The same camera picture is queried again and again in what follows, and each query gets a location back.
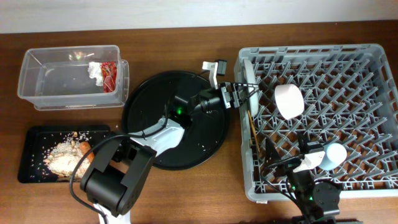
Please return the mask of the grey plate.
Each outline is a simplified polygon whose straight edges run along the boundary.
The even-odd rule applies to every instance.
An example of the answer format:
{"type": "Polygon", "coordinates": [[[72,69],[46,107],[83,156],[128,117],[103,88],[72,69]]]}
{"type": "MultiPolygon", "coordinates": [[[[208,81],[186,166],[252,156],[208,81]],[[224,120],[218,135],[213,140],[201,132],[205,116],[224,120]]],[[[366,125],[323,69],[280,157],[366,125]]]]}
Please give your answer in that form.
{"type": "MultiPolygon", "coordinates": [[[[243,67],[244,67],[244,77],[247,81],[248,84],[256,84],[256,76],[254,73],[254,67],[249,59],[244,59],[243,60],[243,67]]],[[[259,111],[259,88],[258,86],[255,87],[249,87],[248,91],[250,94],[250,97],[248,99],[249,101],[249,110],[251,113],[251,116],[255,116],[258,114],[259,111]]]]}

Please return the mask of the wooden chopstick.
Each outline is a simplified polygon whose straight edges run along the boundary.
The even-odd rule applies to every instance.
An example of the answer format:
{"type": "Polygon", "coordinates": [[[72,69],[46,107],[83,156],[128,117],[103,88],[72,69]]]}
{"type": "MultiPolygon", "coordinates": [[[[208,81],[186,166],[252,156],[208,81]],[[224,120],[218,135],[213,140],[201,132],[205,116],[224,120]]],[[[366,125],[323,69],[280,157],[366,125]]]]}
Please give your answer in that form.
{"type": "Polygon", "coordinates": [[[247,110],[247,112],[248,112],[248,118],[249,118],[249,125],[251,127],[252,138],[254,139],[254,143],[255,143],[257,152],[260,153],[261,149],[260,149],[259,144],[258,144],[256,130],[255,130],[254,123],[253,123],[253,120],[252,120],[251,112],[250,112],[250,110],[247,110]]]}

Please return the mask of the white bowl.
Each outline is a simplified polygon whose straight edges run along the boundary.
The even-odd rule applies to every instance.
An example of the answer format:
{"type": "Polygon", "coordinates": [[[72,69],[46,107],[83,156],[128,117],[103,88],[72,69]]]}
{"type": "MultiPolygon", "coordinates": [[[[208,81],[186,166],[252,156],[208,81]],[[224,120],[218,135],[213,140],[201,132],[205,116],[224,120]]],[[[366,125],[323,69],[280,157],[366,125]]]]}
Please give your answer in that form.
{"type": "Polygon", "coordinates": [[[295,118],[304,112],[303,96],[296,85],[277,85],[274,96],[277,109],[284,119],[295,118]]]}

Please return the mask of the light blue cup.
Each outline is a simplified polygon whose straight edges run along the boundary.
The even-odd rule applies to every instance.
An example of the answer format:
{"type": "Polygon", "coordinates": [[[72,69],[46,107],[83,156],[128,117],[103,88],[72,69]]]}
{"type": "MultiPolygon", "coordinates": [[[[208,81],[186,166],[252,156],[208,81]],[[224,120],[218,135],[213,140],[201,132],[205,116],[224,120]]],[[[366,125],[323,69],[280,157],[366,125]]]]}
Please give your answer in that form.
{"type": "Polygon", "coordinates": [[[333,170],[343,163],[347,157],[347,150],[342,144],[329,143],[323,146],[325,155],[319,168],[333,170]]]}

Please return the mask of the red snack wrapper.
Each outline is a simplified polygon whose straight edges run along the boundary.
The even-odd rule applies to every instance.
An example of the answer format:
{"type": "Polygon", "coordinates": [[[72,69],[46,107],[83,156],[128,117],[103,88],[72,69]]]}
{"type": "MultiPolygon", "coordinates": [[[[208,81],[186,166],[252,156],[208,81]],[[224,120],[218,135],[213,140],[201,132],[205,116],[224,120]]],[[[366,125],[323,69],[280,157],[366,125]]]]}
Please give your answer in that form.
{"type": "Polygon", "coordinates": [[[116,89],[117,66],[115,62],[101,63],[101,73],[103,76],[103,90],[111,93],[116,89]]]}

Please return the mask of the white napkin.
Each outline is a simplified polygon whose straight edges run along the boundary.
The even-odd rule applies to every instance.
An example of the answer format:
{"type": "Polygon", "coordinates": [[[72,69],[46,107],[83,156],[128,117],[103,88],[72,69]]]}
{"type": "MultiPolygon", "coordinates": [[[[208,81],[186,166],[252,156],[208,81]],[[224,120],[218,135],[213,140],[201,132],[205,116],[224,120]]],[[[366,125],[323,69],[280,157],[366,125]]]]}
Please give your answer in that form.
{"type": "Polygon", "coordinates": [[[103,74],[101,70],[101,63],[90,62],[88,64],[88,73],[91,79],[96,80],[96,86],[103,86],[103,74]]]}

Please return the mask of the orange carrot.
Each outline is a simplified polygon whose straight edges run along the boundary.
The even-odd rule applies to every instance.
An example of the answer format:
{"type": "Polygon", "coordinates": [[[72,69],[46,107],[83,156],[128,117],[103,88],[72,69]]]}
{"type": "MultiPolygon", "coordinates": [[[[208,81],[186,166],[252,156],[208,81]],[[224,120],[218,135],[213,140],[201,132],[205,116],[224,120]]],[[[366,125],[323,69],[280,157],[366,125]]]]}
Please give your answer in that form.
{"type": "MultiPolygon", "coordinates": [[[[90,146],[90,144],[88,142],[83,141],[83,142],[80,143],[79,148],[80,148],[80,151],[81,151],[82,154],[86,154],[91,149],[91,146],[90,146]]],[[[95,155],[94,155],[93,152],[91,152],[87,156],[87,159],[89,160],[90,163],[93,162],[94,158],[95,158],[95,155]]]]}

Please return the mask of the rice and food scraps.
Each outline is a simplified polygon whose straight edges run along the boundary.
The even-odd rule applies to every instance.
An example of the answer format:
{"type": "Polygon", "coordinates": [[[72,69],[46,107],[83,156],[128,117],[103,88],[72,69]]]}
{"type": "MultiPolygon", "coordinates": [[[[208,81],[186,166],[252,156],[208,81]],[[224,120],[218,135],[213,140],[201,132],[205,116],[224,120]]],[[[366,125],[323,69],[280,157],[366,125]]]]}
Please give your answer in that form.
{"type": "Polygon", "coordinates": [[[66,182],[79,160],[82,146],[90,147],[91,136],[85,132],[42,133],[32,155],[30,178],[38,182],[66,182]]]}

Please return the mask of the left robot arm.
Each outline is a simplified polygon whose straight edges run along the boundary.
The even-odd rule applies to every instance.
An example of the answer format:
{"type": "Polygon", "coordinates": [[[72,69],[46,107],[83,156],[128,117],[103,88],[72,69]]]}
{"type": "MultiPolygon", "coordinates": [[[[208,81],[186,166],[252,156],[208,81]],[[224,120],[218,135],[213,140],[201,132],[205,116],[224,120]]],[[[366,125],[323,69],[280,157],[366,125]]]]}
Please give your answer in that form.
{"type": "Polygon", "coordinates": [[[257,84],[224,82],[194,90],[180,84],[154,125],[135,133],[111,134],[84,154],[94,154],[80,180],[86,207],[101,223],[129,223],[130,211],[140,196],[155,158],[176,148],[193,129],[193,119],[217,109],[239,108],[256,97],[257,84]]]}

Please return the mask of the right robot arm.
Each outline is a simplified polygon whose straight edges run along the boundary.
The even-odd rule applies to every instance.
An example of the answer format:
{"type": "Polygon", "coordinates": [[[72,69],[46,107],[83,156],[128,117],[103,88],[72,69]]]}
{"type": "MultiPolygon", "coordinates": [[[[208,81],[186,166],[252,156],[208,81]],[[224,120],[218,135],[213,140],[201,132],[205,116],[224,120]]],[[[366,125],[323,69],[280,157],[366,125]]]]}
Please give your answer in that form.
{"type": "Polygon", "coordinates": [[[272,141],[265,138],[266,163],[263,170],[285,178],[287,193],[284,195],[302,213],[293,217],[291,223],[336,223],[342,186],[330,180],[317,180],[311,172],[323,160],[324,147],[301,134],[297,140],[300,153],[283,159],[272,141]]]}

